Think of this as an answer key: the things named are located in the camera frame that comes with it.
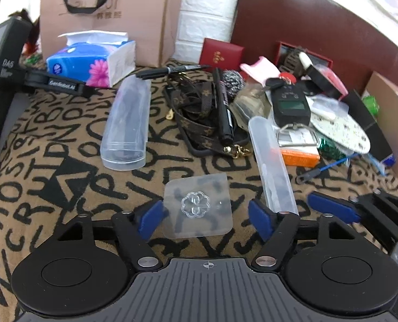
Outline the black electrical tape roll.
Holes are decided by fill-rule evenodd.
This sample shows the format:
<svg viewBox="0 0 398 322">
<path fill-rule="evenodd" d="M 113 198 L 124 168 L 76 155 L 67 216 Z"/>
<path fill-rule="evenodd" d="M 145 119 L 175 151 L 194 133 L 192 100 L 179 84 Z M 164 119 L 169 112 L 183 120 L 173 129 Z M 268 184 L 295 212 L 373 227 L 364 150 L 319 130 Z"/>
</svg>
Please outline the black electrical tape roll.
<svg viewBox="0 0 398 322">
<path fill-rule="evenodd" d="M 341 92 L 329 77 L 327 77 L 327 70 L 328 68 L 322 65 L 310 65 L 306 69 L 306 74 L 323 94 L 332 99 L 340 100 L 344 96 L 344 92 Z"/>
</svg>

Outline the blue medicine box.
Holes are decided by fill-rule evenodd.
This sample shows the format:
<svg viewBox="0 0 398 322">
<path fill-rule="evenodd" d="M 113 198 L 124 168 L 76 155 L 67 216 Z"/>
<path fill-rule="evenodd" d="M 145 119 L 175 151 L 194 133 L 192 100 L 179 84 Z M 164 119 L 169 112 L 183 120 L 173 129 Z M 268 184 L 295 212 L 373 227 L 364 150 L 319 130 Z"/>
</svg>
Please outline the blue medicine box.
<svg viewBox="0 0 398 322">
<path fill-rule="evenodd" d="M 381 160 L 381 163 L 384 164 L 386 167 L 393 167 L 396 162 L 395 156 L 393 154 L 390 154 L 387 156 L 385 159 Z"/>
</svg>

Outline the orange white box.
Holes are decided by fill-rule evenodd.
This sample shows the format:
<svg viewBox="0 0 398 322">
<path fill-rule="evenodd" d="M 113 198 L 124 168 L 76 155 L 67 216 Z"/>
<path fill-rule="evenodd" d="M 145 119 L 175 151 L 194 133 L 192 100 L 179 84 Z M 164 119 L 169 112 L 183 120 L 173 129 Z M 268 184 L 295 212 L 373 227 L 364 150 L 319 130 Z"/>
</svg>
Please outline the orange white box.
<svg viewBox="0 0 398 322">
<path fill-rule="evenodd" d="M 286 166 L 312 168 L 318 164 L 320 142 L 309 129 L 281 129 L 277 141 Z"/>
</svg>

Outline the pink plastic item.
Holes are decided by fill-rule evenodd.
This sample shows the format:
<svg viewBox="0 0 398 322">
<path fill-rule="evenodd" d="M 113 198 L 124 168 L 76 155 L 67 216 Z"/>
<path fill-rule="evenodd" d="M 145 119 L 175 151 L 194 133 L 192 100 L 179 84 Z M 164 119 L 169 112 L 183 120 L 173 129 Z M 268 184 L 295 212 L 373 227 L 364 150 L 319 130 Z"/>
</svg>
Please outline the pink plastic item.
<svg viewBox="0 0 398 322">
<path fill-rule="evenodd" d="M 280 71 L 276 65 L 263 56 L 260 56 L 258 61 L 253 65 L 240 64 L 240 69 L 263 86 L 266 84 L 267 79 L 278 78 L 280 75 Z"/>
</svg>

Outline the black product box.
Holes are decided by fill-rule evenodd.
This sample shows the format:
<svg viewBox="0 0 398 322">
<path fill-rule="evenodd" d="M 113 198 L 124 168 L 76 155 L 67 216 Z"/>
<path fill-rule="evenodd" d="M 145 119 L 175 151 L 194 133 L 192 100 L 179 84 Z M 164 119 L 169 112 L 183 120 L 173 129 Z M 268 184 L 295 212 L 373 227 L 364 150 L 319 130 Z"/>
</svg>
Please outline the black product box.
<svg viewBox="0 0 398 322">
<path fill-rule="evenodd" d="M 376 119 L 365 107 L 359 94 L 352 90 L 342 99 L 342 102 L 348 104 L 349 115 L 354 118 L 367 134 L 371 143 L 370 154 L 372 154 L 372 156 L 379 162 L 390 154 L 393 154 L 392 149 L 382 130 L 379 128 Z"/>
</svg>

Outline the red open gift box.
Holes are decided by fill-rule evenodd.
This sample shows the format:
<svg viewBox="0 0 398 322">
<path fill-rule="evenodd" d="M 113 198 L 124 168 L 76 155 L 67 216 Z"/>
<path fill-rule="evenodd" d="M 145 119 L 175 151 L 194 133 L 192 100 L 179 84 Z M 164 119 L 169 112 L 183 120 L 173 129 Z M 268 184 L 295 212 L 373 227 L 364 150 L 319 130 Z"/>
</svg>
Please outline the red open gift box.
<svg viewBox="0 0 398 322">
<path fill-rule="evenodd" d="M 321 65 L 332 68 L 333 61 L 304 47 L 279 42 L 275 65 L 280 72 L 286 72 L 300 78 L 306 74 L 307 66 Z"/>
</svg>

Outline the dark red headboard panel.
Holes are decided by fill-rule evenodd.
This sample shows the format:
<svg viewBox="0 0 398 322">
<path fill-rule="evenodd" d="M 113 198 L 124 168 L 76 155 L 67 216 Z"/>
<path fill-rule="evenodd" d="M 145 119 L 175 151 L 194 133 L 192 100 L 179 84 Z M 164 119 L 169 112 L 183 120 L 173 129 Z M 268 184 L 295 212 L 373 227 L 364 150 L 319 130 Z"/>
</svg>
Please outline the dark red headboard panel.
<svg viewBox="0 0 398 322">
<path fill-rule="evenodd" d="M 231 42 L 245 63 L 273 60 L 286 43 L 332 60 L 348 89 L 364 89 L 373 72 L 398 85 L 398 47 L 331 0 L 238 0 Z"/>
</svg>

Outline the black marker with barcode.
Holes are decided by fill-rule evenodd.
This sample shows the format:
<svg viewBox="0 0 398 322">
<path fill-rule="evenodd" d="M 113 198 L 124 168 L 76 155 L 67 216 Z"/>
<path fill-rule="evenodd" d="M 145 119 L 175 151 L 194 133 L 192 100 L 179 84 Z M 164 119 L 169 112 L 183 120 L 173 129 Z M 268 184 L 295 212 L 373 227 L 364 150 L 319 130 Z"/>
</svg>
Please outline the black marker with barcode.
<svg viewBox="0 0 398 322">
<path fill-rule="evenodd" d="M 234 126 L 229 109 L 227 89 L 223 82 L 223 73 L 220 68 L 213 69 L 213 84 L 216 93 L 218 111 L 218 136 L 223 146 L 229 146 L 234 141 Z"/>
</svg>

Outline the steel wool scrubber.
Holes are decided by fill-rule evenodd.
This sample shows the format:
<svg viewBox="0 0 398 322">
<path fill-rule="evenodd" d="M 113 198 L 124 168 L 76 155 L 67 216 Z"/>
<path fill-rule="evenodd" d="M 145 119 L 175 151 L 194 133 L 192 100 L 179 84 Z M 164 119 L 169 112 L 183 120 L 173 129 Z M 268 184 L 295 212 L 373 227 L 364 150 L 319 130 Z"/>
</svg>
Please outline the steel wool scrubber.
<svg viewBox="0 0 398 322">
<path fill-rule="evenodd" d="M 222 79 L 226 87 L 227 96 L 230 101 L 233 101 L 246 82 L 239 72 L 233 70 L 223 71 Z"/>
</svg>

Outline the black marker pen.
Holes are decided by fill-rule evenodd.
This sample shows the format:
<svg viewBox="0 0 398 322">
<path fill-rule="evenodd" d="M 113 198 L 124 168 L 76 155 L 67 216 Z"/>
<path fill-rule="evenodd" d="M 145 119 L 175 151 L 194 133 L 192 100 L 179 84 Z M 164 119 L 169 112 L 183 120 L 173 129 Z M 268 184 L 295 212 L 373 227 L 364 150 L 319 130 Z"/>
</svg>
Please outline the black marker pen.
<svg viewBox="0 0 398 322">
<path fill-rule="evenodd" d="M 181 74 L 188 71 L 198 71 L 209 68 L 209 65 L 183 65 L 177 67 L 163 67 L 149 70 L 143 70 L 136 74 L 136 77 L 143 80 L 158 79 L 170 74 Z"/>
</svg>

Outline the floral white insole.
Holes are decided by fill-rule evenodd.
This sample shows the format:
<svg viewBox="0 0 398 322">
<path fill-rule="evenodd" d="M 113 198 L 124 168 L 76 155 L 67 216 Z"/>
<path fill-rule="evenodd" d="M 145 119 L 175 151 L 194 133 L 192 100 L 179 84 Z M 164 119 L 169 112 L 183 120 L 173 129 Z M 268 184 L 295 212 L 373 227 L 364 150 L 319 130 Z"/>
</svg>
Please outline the floral white insole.
<svg viewBox="0 0 398 322">
<path fill-rule="evenodd" d="M 348 150 L 359 154 L 370 152 L 371 142 L 368 135 L 349 114 L 337 116 L 333 121 L 311 114 L 310 123 L 319 133 Z"/>
</svg>

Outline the clear adhesive hook pad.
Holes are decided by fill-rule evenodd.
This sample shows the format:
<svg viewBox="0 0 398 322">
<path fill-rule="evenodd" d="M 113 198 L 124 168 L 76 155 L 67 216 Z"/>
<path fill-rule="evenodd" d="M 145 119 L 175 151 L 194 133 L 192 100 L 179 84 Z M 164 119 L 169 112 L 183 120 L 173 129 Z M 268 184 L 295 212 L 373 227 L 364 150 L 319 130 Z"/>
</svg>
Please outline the clear adhesive hook pad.
<svg viewBox="0 0 398 322">
<path fill-rule="evenodd" d="M 221 236 L 233 227 L 225 173 L 169 181 L 163 205 L 162 230 L 168 239 Z"/>
</svg>

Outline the letter pattern table cloth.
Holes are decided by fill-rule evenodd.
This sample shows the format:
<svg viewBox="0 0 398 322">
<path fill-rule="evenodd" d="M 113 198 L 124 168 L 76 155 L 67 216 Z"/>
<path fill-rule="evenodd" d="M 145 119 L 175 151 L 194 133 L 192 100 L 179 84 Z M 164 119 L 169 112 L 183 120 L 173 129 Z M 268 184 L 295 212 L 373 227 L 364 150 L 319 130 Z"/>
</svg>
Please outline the letter pattern table cloth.
<svg viewBox="0 0 398 322">
<path fill-rule="evenodd" d="M 0 307 L 14 321 L 398 321 L 398 243 L 387 251 L 360 223 L 300 217 L 280 271 L 252 267 L 264 242 L 248 204 L 266 206 L 252 142 L 238 159 L 203 164 L 149 130 L 142 168 L 107 169 L 100 149 L 117 91 L 39 89 L 2 149 Z M 161 222 L 148 244 L 163 266 L 131 270 L 112 216 L 163 203 L 171 180 L 219 173 L 231 231 L 168 239 Z"/>
</svg>

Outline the small red jewelry box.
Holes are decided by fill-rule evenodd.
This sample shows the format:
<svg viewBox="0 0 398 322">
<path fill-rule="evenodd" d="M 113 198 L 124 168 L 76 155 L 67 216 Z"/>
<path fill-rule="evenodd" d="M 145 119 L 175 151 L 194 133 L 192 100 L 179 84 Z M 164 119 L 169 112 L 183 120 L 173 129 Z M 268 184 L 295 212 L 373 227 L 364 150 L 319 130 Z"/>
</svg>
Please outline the small red jewelry box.
<svg viewBox="0 0 398 322">
<path fill-rule="evenodd" d="M 238 71 L 243 59 L 244 47 L 229 42 L 205 38 L 200 54 L 199 64 L 209 65 L 206 71 L 214 68 Z"/>
</svg>

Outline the blue tissue pack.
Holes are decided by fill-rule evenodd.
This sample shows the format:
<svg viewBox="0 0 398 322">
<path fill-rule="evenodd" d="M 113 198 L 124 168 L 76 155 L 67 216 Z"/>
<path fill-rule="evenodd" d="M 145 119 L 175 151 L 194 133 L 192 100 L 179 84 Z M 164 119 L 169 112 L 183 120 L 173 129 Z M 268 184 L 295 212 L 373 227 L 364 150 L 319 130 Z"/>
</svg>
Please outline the blue tissue pack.
<svg viewBox="0 0 398 322">
<path fill-rule="evenodd" d="M 136 68 L 136 42 L 126 32 L 91 30 L 59 37 L 66 46 L 46 59 L 51 74 L 110 88 Z"/>
</svg>

